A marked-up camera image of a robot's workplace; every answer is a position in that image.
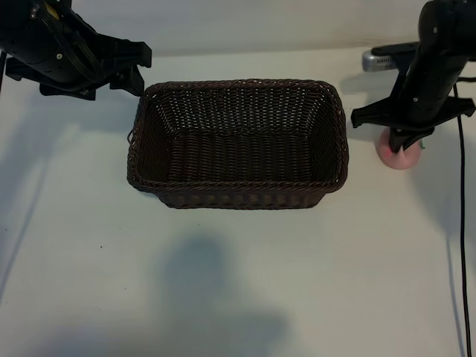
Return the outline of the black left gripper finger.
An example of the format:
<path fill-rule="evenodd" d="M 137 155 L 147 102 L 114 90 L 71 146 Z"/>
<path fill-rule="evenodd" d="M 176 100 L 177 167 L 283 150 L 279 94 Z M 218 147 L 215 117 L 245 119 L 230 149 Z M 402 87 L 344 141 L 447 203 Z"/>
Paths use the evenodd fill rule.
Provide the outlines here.
<path fill-rule="evenodd" d="M 143 94 L 144 86 L 144 79 L 137 66 L 116 74 L 111 80 L 111 90 L 124 90 L 130 94 Z"/>
<path fill-rule="evenodd" d="M 152 49 L 145 42 L 130 42 L 130 55 L 134 63 L 145 67 L 152 67 Z"/>

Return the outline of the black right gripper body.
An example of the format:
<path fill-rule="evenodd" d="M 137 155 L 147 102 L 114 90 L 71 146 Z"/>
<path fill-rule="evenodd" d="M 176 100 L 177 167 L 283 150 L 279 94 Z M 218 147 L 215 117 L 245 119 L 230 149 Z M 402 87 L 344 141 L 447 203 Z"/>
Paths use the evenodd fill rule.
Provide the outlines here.
<path fill-rule="evenodd" d="M 389 97 L 353 110 L 355 128 L 368 123 L 420 133 L 458 115 L 474 114 L 472 99 L 450 95 L 468 56 L 425 54 L 418 44 L 386 45 L 369 53 L 374 57 L 373 69 L 383 69 L 383 60 L 390 58 L 399 74 Z"/>

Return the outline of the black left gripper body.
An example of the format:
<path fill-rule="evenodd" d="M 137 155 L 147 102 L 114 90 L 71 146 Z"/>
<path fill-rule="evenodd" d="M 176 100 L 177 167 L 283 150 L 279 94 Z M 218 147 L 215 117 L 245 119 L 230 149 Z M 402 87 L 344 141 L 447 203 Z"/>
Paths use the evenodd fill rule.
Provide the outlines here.
<path fill-rule="evenodd" d="M 70 1 L 2 1 L 1 64 L 13 80 L 39 84 L 44 96 L 96 98 L 132 66 L 128 39 L 98 33 Z"/>

